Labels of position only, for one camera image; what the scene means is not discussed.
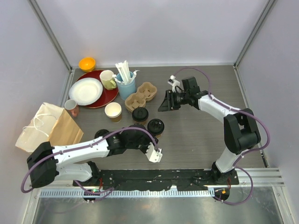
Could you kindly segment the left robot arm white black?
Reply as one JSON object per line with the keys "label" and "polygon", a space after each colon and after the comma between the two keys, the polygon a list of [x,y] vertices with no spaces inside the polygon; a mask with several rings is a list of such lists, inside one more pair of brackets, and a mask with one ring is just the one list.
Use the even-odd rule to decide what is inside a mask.
{"label": "left robot arm white black", "polygon": [[158,139],[144,126],[124,127],[72,145],[52,146],[49,141],[43,142],[27,158],[28,172],[21,191],[28,193],[62,180],[95,186],[100,179],[97,166],[86,160],[119,155],[129,149],[139,150],[148,161],[159,163],[163,154],[157,144]]}

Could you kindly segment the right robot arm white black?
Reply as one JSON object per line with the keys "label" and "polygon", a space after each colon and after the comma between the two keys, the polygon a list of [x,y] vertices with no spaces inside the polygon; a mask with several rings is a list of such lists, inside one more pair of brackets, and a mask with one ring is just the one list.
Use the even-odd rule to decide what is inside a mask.
{"label": "right robot arm white black", "polygon": [[249,108],[243,110],[231,107],[208,91],[201,91],[195,77],[182,79],[171,76],[168,83],[172,89],[166,90],[159,112],[178,110],[182,105],[190,105],[206,112],[224,125],[225,149],[211,168],[211,179],[216,184],[224,183],[235,168],[235,162],[242,152],[248,152],[261,141],[254,114]]}

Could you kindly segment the brown paper cups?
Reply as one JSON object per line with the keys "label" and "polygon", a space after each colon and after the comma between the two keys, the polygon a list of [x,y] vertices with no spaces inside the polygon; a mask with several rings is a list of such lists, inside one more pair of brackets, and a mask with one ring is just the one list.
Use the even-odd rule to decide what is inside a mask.
{"label": "brown paper cups", "polygon": [[117,123],[121,120],[122,118],[121,113],[122,113],[121,105],[116,102],[109,103],[105,107],[106,116],[109,117],[110,120],[114,123]]}

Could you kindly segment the black lid stack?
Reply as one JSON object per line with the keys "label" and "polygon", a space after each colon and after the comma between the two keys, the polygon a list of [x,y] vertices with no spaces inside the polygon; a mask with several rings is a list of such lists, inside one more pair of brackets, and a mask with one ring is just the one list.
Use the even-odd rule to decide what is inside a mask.
{"label": "black lid stack", "polygon": [[98,138],[98,137],[103,137],[105,135],[107,135],[109,133],[109,131],[107,129],[100,129],[96,132],[94,138]]}

